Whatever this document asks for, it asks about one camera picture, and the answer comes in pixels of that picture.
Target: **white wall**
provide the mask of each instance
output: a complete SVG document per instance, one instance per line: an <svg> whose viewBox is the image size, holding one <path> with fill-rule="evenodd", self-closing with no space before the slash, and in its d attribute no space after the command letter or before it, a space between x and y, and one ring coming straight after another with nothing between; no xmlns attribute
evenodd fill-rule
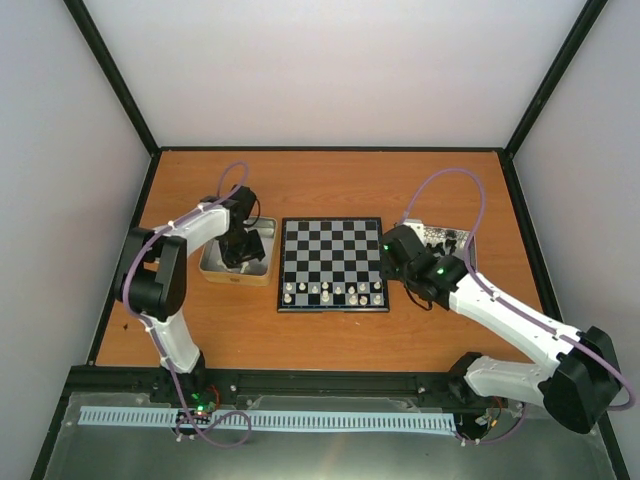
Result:
<svg viewBox="0 0 640 480"><path fill-rule="evenodd" d="M88 0L161 145L504 146L584 0Z"/></svg>
<svg viewBox="0 0 640 480"><path fill-rule="evenodd" d="M516 156L566 321L598 325L640 388L640 3L609 2ZM640 408L611 414L640 478Z"/></svg>
<svg viewBox="0 0 640 480"><path fill-rule="evenodd" d="M148 155L62 1L0 2L0 478L84 363Z"/></svg>

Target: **table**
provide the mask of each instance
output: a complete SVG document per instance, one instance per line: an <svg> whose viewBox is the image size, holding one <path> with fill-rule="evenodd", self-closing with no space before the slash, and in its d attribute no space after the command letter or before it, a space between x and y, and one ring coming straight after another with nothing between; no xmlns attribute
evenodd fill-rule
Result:
<svg viewBox="0 0 640 480"><path fill-rule="evenodd" d="M533 277L494 152L167 151L162 154L142 216L154 227L214 194L231 162L250 166L247 185L262 214L379 216L383 229L399 220L420 183L447 167L476 173L487 193L478 231L479 270L493 283L540 309ZM231 173L229 189L241 171ZM479 194L460 174L438 178L417 201L412 218L470 229ZM467 351L501 360L526 357L471 320L435 306L413 305L391 282L389 313L277 313L277 271L267 287L210 283L189 258L185 318L209 368L355 371L447 371ZM113 308L96 364L155 366L158 354L142 325L120 303Z"/></svg>

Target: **gray floor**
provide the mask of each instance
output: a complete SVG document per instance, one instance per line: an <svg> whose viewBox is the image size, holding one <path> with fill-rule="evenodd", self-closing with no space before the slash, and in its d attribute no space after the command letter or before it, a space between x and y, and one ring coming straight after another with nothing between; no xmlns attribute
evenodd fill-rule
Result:
<svg viewBox="0 0 640 480"><path fill-rule="evenodd" d="M107 398L76 397L47 478L614 478L599 434L573 434L535 411L513 438L495 446L462 448L452 437L420 434L254 432L242 447L217 450L198 440L177 443L169 429L74 425L79 405L131 404L136 399ZM226 431L214 438L233 441L240 435Z"/></svg>

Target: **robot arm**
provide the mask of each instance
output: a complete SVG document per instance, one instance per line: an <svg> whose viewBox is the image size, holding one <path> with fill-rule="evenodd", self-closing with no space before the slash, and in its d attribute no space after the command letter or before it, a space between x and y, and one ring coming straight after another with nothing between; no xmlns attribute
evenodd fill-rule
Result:
<svg viewBox="0 0 640 480"><path fill-rule="evenodd" d="M199 207L215 201L215 197L203 199ZM153 245L134 273L129 290L132 308L149 319L145 329L159 344L160 363L167 367L170 360L176 373L191 373L196 365L204 364L202 354L193 343L187 329L182 305L187 290L187 258L206 242L217 239L221 257L228 268L237 268L244 262L264 258L264 249L256 231L247 231L247 220L256 197L247 187L240 187L236 194L221 205L194 214L175 226ZM134 228L125 240L118 264L114 290L122 301L124 280L133 259L146 241L160 228L149 230Z"/></svg>
<svg viewBox="0 0 640 480"><path fill-rule="evenodd" d="M402 281L421 299L484 325L534 362L500 362L479 353L467 353L450 371L451 393L463 403L478 395L544 406L570 430L589 432L621 385L602 366L560 337L581 343L619 370L608 335L595 327L580 332L557 322L500 291L477 273L492 292L490 295L467 271L463 260L451 255L435 257L422 240L422 229L422 222L407 220L383 236L382 277ZM498 298L550 328L540 328Z"/></svg>

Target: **black square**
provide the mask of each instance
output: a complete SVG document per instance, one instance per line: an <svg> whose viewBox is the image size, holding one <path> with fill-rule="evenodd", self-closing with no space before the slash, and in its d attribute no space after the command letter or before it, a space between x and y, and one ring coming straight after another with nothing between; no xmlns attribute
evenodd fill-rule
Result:
<svg viewBox="0 0 640 480"><path fill-rule="evenodd" d="M344 293L334 293L333 294L333 304L334 305L345 305L345 296Z"/></svg>

